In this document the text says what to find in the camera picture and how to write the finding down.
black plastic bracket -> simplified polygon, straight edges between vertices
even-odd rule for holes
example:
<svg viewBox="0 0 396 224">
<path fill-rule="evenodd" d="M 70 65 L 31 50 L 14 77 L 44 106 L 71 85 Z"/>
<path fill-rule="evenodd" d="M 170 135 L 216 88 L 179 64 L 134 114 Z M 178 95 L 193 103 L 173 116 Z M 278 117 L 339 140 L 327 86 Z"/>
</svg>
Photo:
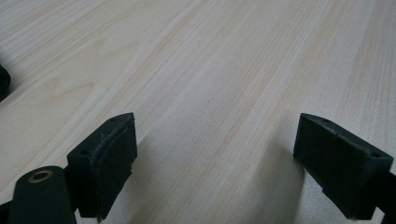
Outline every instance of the black plastic bracket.
<svg viewBox="0 0 396 224">
<path fill-rule="evenodd" d="M 11 77 L 9 76 L 7 70 L 0 64 L 0 101 L 7 95 L 7 89 L 11 82 Z"/>
<path fill-rule="evenodd" d="M 66 168 L 23 175 L 13 200 L 0 205 L 0 223 L 76 223 L 76 209 L 105 219 L 136 157 L 134 114 L 109 119 L 67 155 Z"/>
<path fill-rule="evenodd" d="M 369 220 L 378 206 L 383 223 L 396 223 L 393 158 L 384 151 L 330 120 L 302 114 L 294 158 L 347 218 Z"/>
</svg>

light wooden surface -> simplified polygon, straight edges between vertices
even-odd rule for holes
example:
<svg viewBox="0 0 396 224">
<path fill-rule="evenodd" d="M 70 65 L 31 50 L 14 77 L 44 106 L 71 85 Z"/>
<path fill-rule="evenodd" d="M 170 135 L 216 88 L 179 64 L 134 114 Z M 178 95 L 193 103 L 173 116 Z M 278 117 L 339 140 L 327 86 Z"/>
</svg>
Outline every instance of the light wooden surface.
<svg viewBox="0 0 396 224">
<path fill-rule="evenodd" d="M 133 111 L 138 158 L 103 223 L 355 223 L 291 153 L 305 112 L 396 156 L 395 12 L 393 0 L 1 1 L 13 82 L 0 203 Z"/>
</svg>

black clamp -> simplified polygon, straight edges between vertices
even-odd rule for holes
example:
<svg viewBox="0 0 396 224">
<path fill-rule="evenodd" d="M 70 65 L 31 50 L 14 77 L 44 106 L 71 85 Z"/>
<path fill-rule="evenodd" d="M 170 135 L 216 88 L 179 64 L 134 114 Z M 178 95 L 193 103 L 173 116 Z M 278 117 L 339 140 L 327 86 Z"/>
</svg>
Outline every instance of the black clamp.
<svg viewBox="0 0 396 224">
<path fill-rule="evenodd" d="M 109 119 L 67 155 L 66 168 L 47 166 L 23 175 L 13 200 L 0 205 L 0 223 L 76 223 L 106 218 L 137 157 L 134 114 Z"/>
<path fill-rule="evenodd" d="M 384 151 L 330 120 L 302 114 L 293 156 L 345 217 L 370 220 L 378 207 L 382 223 L 396 223 L 393 158 Z"/>
</svg>

small hole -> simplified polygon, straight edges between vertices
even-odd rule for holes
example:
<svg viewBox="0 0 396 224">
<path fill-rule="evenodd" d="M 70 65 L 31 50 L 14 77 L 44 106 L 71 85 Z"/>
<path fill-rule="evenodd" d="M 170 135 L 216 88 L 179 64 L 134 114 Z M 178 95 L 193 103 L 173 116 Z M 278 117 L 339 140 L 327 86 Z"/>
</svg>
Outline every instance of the small hole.
<svg viewBox="0 0 396 224">
<path fill-rule="evenodd" d="M 90 153 L 88 150 L 82 150 L 79 153 L 81 153 L 81 155 L 86 156 L 88 155 L 88 153 Z"/>
<path fill-rule="evenodd" d="M 376 153 L 376 152 L 372 152 L 372 157 L 379 158 L 379 154 L 378 154 L 378 153 Z"/>
<path fill-rule="evenodd" d="M 41 181 L 44 181 L 52 176 L 53 172 L 51 170 L 46 170 L 46 171 L 39 171 L 35 174 L 32 174 L 29 176 L 28 181 L 32 184 L 39 183 Z"/>
</svg>

